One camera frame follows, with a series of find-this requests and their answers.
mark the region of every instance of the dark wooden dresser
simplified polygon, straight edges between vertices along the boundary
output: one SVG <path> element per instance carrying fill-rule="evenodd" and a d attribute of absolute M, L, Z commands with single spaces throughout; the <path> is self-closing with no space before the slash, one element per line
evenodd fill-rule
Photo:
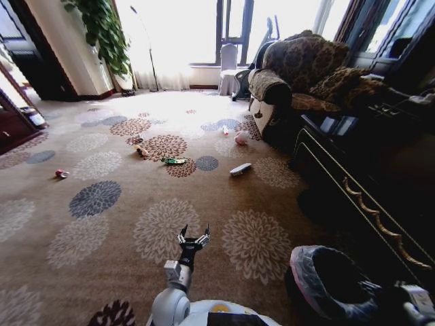
<path fill-rule="evenodd" d="M 40 131 L 28 121 L 11 100 L 9 93 L 18 96 L 22 105 L 34 107 L 26 94 L 20 89 L 6 68 L 0 64 L 0 155 L 29 141 L 40 134 Z"/>
<path fill-rule="evenodd" d="M 335 212 L 326 221 L 349 205 L 344 220 L 368 265 L 435 293 L 435 134 L 405 111 L 368 111 L 303 115 L 290 166 L 322 189 Z M 332 193 L 346 205 L 324 199 Z"/>

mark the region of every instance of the sofa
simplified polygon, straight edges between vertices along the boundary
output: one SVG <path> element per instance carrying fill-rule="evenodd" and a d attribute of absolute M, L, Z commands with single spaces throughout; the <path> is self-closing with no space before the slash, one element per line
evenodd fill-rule
<path fill-rule="evenodd" d="M 249 76 L 249 110 L 271 145 L 290 145 L 298 116 L 307 111 L 355 113 L 386 91 L 367 69 L 343 66 L 349 48 L 303 31 L 268 47 Z"/>

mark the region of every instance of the door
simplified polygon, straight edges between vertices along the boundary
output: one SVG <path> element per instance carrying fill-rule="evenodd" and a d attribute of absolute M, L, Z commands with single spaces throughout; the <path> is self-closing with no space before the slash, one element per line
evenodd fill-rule
<path fill-rule="evenodd" d="M 25 1 L 0 0 L 0 21 L 1 43 L 39 97 L 74 101 L 77 93 Z"/>

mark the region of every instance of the white remote control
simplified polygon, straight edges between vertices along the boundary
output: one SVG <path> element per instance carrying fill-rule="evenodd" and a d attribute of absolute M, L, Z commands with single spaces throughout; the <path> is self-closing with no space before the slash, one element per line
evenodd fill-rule
<path fill-rule="evenodd" d="M 230 173 L 231 175 L 235 176 L 235 175 L 241 175 L 243 173 L 244 170 L 247 170 L 248 168 L 251 167 L 251 163 L 244 163 L 236 168 L 233 168 Z"/>

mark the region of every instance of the gold drawer handle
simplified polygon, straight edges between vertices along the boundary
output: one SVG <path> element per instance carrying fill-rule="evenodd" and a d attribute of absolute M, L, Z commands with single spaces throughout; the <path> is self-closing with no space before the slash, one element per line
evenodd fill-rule
<path fill-rule="evenodd" d="M 414 258 L 412 258 L 404 249 L 403 247 L 403 242 L 402 242 L 402 235 L 401 234 L 397 234 L 394 232 L 391 232 L 390 230 L 388 230 L 385 226 L 383 226 L 383 224 L 381 223 L 381 218 L 380 218 L 380 213 L 379 211 L 376 211 L 374 209 L 370 209 L 368 208 L 364 202 L 362 201 L 362 194 L 361 192 L 355 192 L 353 191 L 350 187 L 349 187 L 349 181 L 347 180 L 347 177 L 345 177 L 343 179 L 343 185 L 345 186 L 346 192 L 348 194 L 351 194 L 353 196 L 355 196 L 358 199 L 358 204 L 360 205 L 360 207 L 362 208 L 363 211 L 365 211 L 366 213 L 371 214 L 376 221 L 376 225 L 377 227 L 384 233 L 387 234 L 388 236 L 391 236 L 394 240 L 396 240 L 397 245 L 398 245 L 398 249 L 399 252 L 402 254 L 402 256 L 409 262 L 411 262 L 412 264 L 415 264 L 421 268 L 423 268 L 424 270 L 431 270 L 432 267 L 429 265 L 426 265 L 424 263 L 422 263 L 421 261 L 418 261 Z"/>

